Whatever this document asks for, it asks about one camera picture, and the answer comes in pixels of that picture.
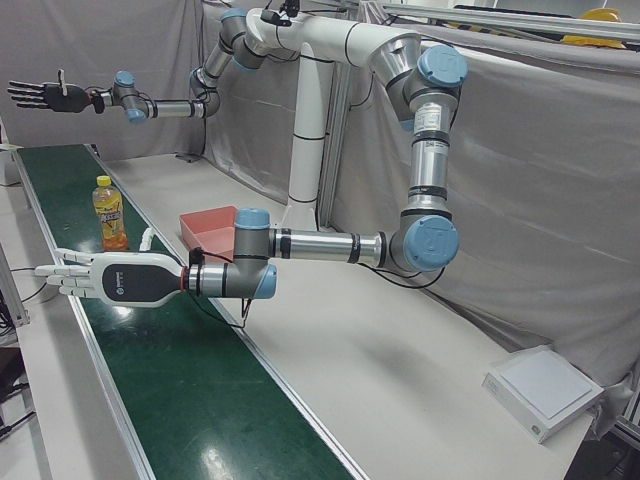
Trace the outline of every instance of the white arm segment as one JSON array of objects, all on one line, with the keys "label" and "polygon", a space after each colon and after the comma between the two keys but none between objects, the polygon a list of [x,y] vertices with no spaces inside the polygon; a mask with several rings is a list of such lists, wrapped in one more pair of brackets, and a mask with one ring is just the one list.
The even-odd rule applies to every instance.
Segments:
[{"label": "white arm segment", "polygon": [[420,35],[392,27],[300,14],[276,27],[247,14],[247,42],[300,52],[289,198],[278,226],[317,230],[315,208],[322,167],[334,62],[368,67],[385,87],[415,68]]}]

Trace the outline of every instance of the metal frame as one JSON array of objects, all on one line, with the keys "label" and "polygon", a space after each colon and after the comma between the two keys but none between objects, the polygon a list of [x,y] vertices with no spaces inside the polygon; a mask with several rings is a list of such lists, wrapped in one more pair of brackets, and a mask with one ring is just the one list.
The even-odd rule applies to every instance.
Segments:
[{"label": "metal frame", "polygon": [[[357,9],[356,0],[314,0],[315,3]],[[429,21],[467,23],[481,27],[510,28],[532,32],[578,35],[583,37],[608,38],[620,41],[640,41],[640,25],[623,22],[603,22],[599,20],[580,20],[576,18],[541,17],[519,13],[475,12],[450,8],[419,7],[416,5],[398,5],[380,3],[387,13],[425,18]]]},{"label": "metal frame", "polygon": [[611,432],[628,445],[640,451],[640,427],[624,417],[618,417]]},{"label": "metal frame", "polygon": [[[346,20],[354,20],[355,17],[356,12],[353,10],[348,10],[345,15]],[[345,63],[336,64],[333,98],[330,100],[331,111],[329,112],[328,125],[330,135],[327,139],[322,161],[318,204],[316,206],[318,227],[329,227],[331,222],[333,200],[336,196],[338,171],[342,157],[344,131],[347,125],[347,114],[349,113],[349,93],[351,92],[353,72],[354,68],[351,65]]]},{"label": "metal frame", "polygon": [[[96,163],[105,170],[105,172],[112,175],[112,178],[118,179],[117,175],[113,175],[107,165],[96,155],[96,152],[90,145],[85,145],[88,153],[93,157]],[[47,242],[47,246],[49,250],[53,253],[53,250],[56,248],[56,243],[53,239],[51,230],[44,218],[44,214],[42,213],[42,209],[38,202],[38,198],[35,195],[35,191],[33,186],[31,185],[31,181],[26,174],[26,170],[22,163],[21,158],[16,159],[16,164],[18,165],[18,171],[20,172],[20,176],[23,180],[23,185],[25,188],[25,193],[27,194],[27,198],[31,202],[33,206],[34,213],[38,219],[38,223],[42,228],[45,240]],[[171,243],[167,240],[167,238],[160,232],[158,228],[155,227],[153,222],[146,216],[146,214],[137,206],[137,204],[133,201],[133,198],[129,195],[129,193],[120,188],[120,192],[124,197],[129,200],[129,203],[133,206],[136,212],[140,215],[140,217],[153,228],[156,232],[156,237],[161,240],[164,245],[167,247],[167,250],[174,255],[176,258],[181,258],[180,254],[177,250],[171,245]],[[63,263],[62,260],[56,259],[57,263]],[[80,300],[77,297],[69,297],[69,302],[71,303],[71,307],[74,311],[74,314],[78,320],[78,325],[82,331],[82,335],[84,337],[85,343],[89,348],[89,353],[91,355],[91,359],[93,360],[94,367],[98,373],[99,381],[102,385],[103,391],[107,397],[107,403],[113,415],[113,418],[116,422],[116,426],[120,435],[125,443],[125,447],[129,452],[131,459],[136,467],[136,471],[138,473],[138,478],[140,480],[155,480],[155,474],[151,469],[151,465],[144,453],[138,435],[133,427],[133,423],[127,413],[126,407],[124,406],[124,402],[122,401],[122,397],[118,392],[118,389],[115,385],[113,377],[109,371],[107,363],[102,355],[102,351],[100,350],[100,346],[93,334],[93,330],[91,329],[91,325],[86,316],[84,308],[80,303]],[[229,313],[229,311],[216,299],[210,299],[210,302],[213,306],[220,312],[223,318],[235,325],[238,325],[238,322],[235,320],[233,315]],[[234,329],[234,332],[240,337],[249,351],[254,355],[254,357],[260,362],[262,367],[267,371],[269,376],[275,381],[275,383],[280,387],[280,389],[287,396],[289,401],[294,405],[296,410],[300,412],[303,418],[309,423],[311,428],[318,434],[318,436],[323,440],[323,442],[327,445],[327,447],[332,451],[332,453],[338,458],[340,463],[345,467],[345,469],[353,476],[355,480],[369,480],[369,477],[362,470],[362,468],[355,462],[355,460],[347,453],[347,451],[338,443],[336,438],[329,432],[326,426],[322,424],[322,422],[318,419],[318,417],[313,413],[311,408],[300,398],[300,396],[294,391],[294,389],[289,385],[289,383],[284,379],[284,377],[277,371],[277,369],[269,362],[266,356],[262,353],[262,351],[258,348],[258,346],[253,342],[253,340],[249,337],[249,335],[244,331],[238,331]]]},{"label": "metal frame", "polygon": [[0,290],[7,303],[7,308],[9,308],[14,326],[18,328],[27,325],[29,323],[29,313],[22,305],[20,293],[16,287],[16,282],[13,280],[13,275],[11,275],[11,267],[7,262],[2,244],[0,244]]}]

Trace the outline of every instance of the white box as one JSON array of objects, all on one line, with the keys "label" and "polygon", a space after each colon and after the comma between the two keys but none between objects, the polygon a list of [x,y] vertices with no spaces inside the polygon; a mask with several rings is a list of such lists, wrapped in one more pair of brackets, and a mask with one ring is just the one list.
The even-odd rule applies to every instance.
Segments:
[{"label": "white box", "polygon": [[482,385],[538,441],[593,405],[603,389],[548,347],[493,365]]},{"label": "white box", "polygon": [[0,143],[0,185],[13,185],[20,181],[18,167],[11,154],[16,148],[15,145]]}]

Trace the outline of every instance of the cable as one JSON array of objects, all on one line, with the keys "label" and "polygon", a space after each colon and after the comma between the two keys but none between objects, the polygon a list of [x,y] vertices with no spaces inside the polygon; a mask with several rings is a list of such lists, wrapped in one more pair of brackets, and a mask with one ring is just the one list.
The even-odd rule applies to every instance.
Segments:
[{"label": "cable", "polygon": [[429,40],[430,42],[442,43],[442,44],[447,45],[448,47],[451,47],[451,48],[454,47],[453,43],[447,42],[446,40],[442,40],[440,38],[432,37],[430,35],[420,35],[420,39],[421,40]]},{"label": "cable", "polygon": [[46,284],[46,283],[45,283],[45,284],[43,284],[43,285],[42,285],[38,290],[36,290],[36,291],[35,291],[35,293],[33,293],[33,294],[29,295],[27,298],[20,299],[20,301],[21,301],[22,303],[24,303],[24,302],[26,302],[27,300],[31,300],[33,297],[35,297],[37,294],[39,294],[42,290],[44,290],[44,287],[46,287],[46,286],[47,286],[47,284]]},{"label": "cable", "polygon": [[313,15],[315,13],[346,13],[346,8],[336,8],[335,10],[300,10],[300,13],[307,13]]},{"label": "cable", "polygon": [[[366,265],[366,264],[364,264],[364,263],[359,263],[358,265],[360,265],[360,266],[362,266],[362,267],[368,267],[368,265]],[[391,271],[391,270],[387,270],[387,269],[385,269],[385,268],[374,268],[374,270],[375,270],[376,272],[379,272],[379,273],[386,273],[386,274],[388,274],[388,275],[394,275],[394,276],[396,276],[396,277],[404,278],[404,279],[416,278],[418,275],[422,275],[422,272],[416,272],[416,273],[414,273],[413,275],[402,275],[401,273],[393,272],[393,271]]]},{"label": "cable", "polygon": [[29,388],[28,383],[16,383],[9,388],[0,390],[0,403],[4,403],[9,397],[12,397],[22,390],[26,390],[27,388]]},{"label": "cable", "polygon": [[[460,85],[460,87],[458,89],[458,105],[460,105],[460,98],[461,97],[462,97],[462,85]],[[451,128],[453,128],[453,124],[456,121],[456,118],[458,117],[458,110],[460,110],[460,109],[456,107],[455,111],[453,112],[453,117],[451,117],[451,124],[449,125],[449,130],[451,130]]]},{"label": "cable", "polygon": [[36,412],[29,412],[24,417],[22,417],[20,420],[18,420],[17,422],[12,423],[11,425],[7,425],[6,427],[0,428],[0,439],[2,437],[4,437],[4,436],[8,435],[9,433],[11,433],[11,430],[16,428],[22,422],[26,422],[27,420],[29,420],[29,418],[33,417],[35,414],[36,414]]},{"label": "cable", "polygon": [[369,100],[369,98],[371,97],[371,92],[373,91],[373,80],[374,80],[374,77],[373,77],[373,74],[371,74],[371,83],[369,84],[369,92],[367,93],[367,96],[364,97],[364,100],[362,100],[361,102],[358,102],[354,105],[349,105],[349,111],[364,105],[367,102],[367,100]]},{"label": "cable", "polygon": [[227,263],[233,263],[233,260],[231,260],[228,257],[225,257],[224,255],[218,255],[217,253],[205,252],[204,250],[202,250],[202,254],[203,255],[207,255],[209,257],[219,258],[220,260],[224,260]]},{"label": "cable", "polygon": [[300,59],[300,52],[293,52],[289,58],[282,58],[282,57],[278,57],[277,55],[273,55],[269,53],[267,54],[267,58],[271,60],[273,63],[296,62]]},{"label": "cable", "polygon": [[227,8],[234,8],[230,3],[225,2],[224,0],[202,0],[202,3],[205,5],[211,5],[212,7],[217,7],[219,3],[224,5]]},{"label": "cable", "polygon": [[97,90],[98,93],[104,93],[104,92],[108,92],[109,89],[108,88],[104,88],[104,87],[99,87],[97,85],[89,85],[88,87],[86,87],[84,89],[84,91],[89,91],[89,90]]},{"label": "cable", "polygon": [[189,294],[189,298],[191,298],[191,300],[193,301],[193,303],[196,304],[196,307],[198,307],[198,309],[204,313],[205,315],[207,315],[208,317],[213,318],[214,320],[223,323],[231,328],[237,328],[239,330],[244,330],[244,327],[247,325],[247,318],[245,316],[243,316],[243,322],[242,325],[236,325],[234,323],[229,323],[227,322],[224,318],[219,317],[218,315],[214,315],[212,312],[209,312],[207,310],[205,310],[205,308],[200,305],[200,302],[198,302],[198,299],[196,297],[193,296],[193,294],[190,291],[187,291],[187,293]]},{"label": "cable", "polygon": [[423,289],[423,288],[430,287],[431,285],[436,283],[438,280],[440,280],[440,277],[442,277],[442,274],[444,273],[444,270],[445,270],[445,267],[442,267],[442,269],[440,270],[440,273],[438,273],[436,278],[434,278],[429,283],[426,283],[424,285],[405,285],[405,284],[402,284],[400,282],[396,282],[395,280],[392,280],[390,278],[385,277],[380,271],[378,271],[378,269],[370,267],[369,265],[365,265],[364,263],[359,263],[358,265],[360,265],[361,267],[365,267],[365,268],[371,270],[373,273],[375,273],[379,277],[385,279],[387,282],[392,283],[393,285],[396,285],[396,286],[402,287],[402,288],[408,288],[410,290],[420,290],[420,289]]}]

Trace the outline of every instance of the red plastic box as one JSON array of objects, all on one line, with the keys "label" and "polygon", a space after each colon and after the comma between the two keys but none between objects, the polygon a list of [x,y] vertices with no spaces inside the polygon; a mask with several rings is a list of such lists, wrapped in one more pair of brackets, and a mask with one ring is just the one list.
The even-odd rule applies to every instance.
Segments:
[{"label": "red plastic box", "polygon": [[[205,251],[233,258],[236,207],[222,207],[180,215],[182,240],[189,248],[202,247]],[[215,257],[207,261],[221,262]]]}]

